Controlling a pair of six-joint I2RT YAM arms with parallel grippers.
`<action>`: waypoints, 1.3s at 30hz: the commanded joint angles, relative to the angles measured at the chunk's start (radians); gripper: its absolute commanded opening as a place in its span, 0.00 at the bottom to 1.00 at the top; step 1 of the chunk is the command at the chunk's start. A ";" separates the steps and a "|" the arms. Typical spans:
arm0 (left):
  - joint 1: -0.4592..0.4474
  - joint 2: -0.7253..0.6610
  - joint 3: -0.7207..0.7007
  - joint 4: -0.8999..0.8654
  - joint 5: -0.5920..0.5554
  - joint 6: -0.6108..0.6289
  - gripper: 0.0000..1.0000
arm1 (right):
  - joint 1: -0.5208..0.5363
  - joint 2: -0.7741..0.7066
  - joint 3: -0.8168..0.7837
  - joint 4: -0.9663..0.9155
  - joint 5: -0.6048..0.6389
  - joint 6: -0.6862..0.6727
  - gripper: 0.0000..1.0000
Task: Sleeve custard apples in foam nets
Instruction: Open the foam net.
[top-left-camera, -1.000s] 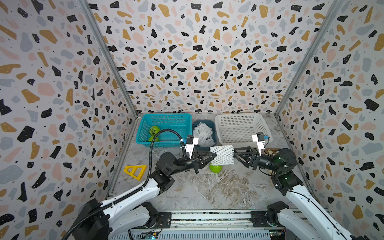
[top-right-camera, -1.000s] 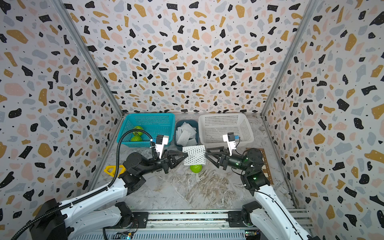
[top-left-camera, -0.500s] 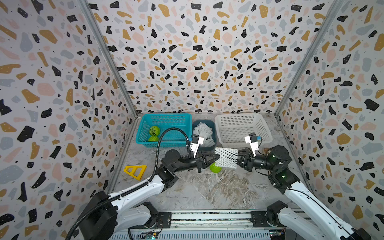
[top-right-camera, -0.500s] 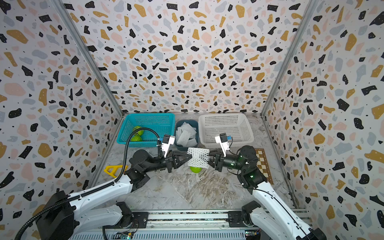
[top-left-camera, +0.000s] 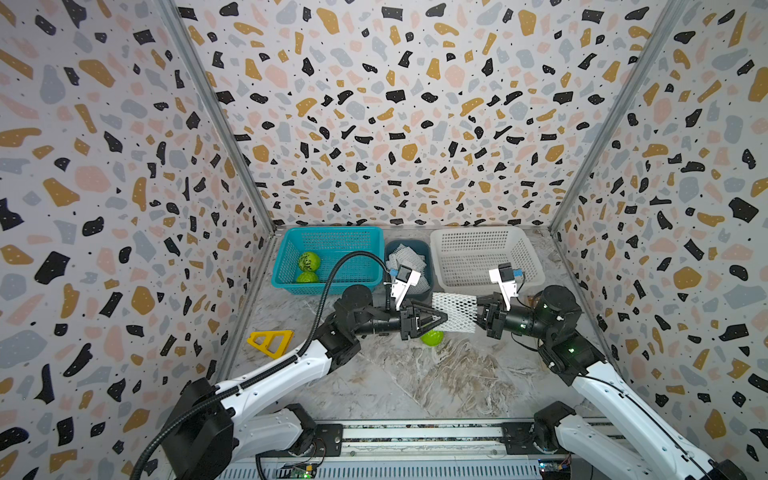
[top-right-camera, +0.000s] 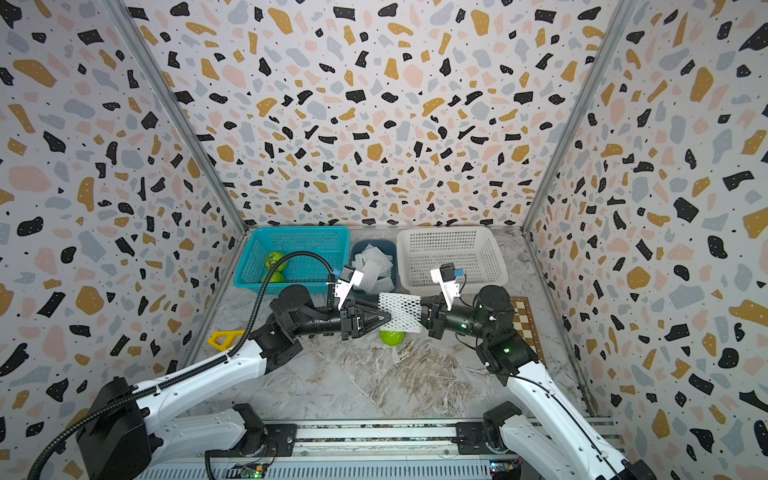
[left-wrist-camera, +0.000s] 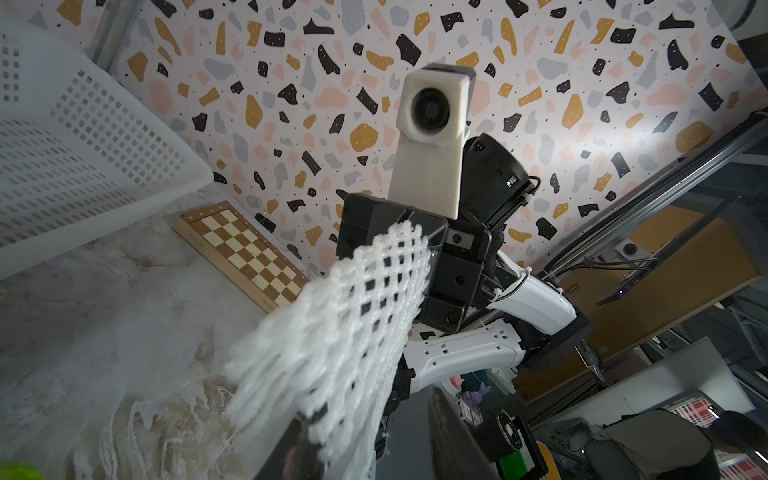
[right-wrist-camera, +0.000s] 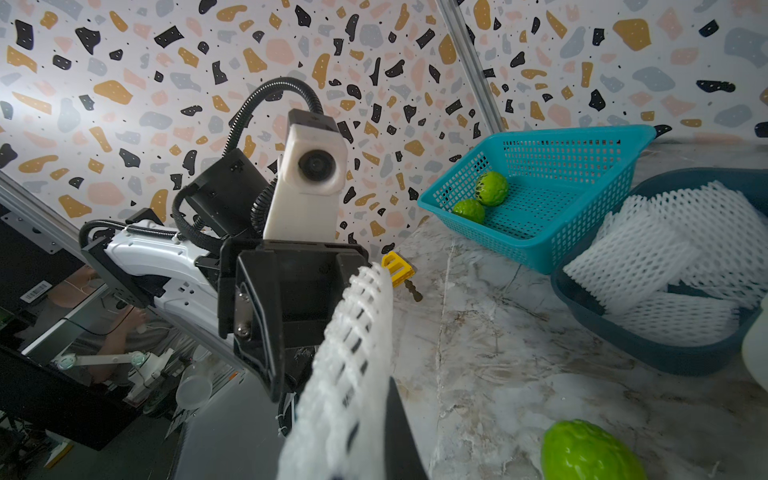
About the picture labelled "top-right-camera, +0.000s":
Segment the white foam net sleeve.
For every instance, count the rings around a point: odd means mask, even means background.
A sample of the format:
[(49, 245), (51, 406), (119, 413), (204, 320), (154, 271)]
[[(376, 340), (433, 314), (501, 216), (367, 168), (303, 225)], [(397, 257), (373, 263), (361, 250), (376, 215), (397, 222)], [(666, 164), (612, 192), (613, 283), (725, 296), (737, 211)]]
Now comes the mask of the white foam net sleeve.
[(378, 308), (389, 313), (391, 319), (381, 327), (382, 331), (419, 333), (422, 330), (421, 298), (401, 293), (380, 293)]

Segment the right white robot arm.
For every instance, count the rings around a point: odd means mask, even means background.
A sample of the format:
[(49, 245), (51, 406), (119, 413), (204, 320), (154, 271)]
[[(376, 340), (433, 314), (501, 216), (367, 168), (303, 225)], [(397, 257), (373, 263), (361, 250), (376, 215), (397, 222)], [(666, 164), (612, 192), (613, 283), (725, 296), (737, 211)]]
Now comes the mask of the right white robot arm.
[(473, 337), (486, 370), (540, 423), (536, 429), (505, 402), (484, 414), (486, 443), (507, 449), (545, 479), (654, 479), (642, 460), (629, 461), (583, 417), (555, 384), (544, 363), (514, 328), (516, 311), (507, 291), (482, 288), (471, 306), (440, 296), (420, 299), (420, 323), (432, 338), (446, 331)]

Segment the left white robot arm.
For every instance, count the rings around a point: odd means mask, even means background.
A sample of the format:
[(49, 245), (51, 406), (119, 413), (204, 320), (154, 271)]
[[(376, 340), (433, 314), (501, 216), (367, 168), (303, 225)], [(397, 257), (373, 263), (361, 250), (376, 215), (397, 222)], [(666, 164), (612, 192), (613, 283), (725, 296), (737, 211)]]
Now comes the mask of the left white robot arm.
[(283, 289), (270, 303), (266, 323), (242, 336), (242, 346), (155, 380), (129, 384), (119, 377), (99, 392), (96, 419), (77, 435), (91, 479), (134, 479), (153, 464), (218, 451), (240, 456), (273, 454), (277, 447), (255, 410), (236, 404), (222, 412), (184, 412), (224, 390), (265, 376), (298, 355), (302, 335), (360, 338), (388, 323), (390, 313), (354, 298), (314, 305), (301, 285)]

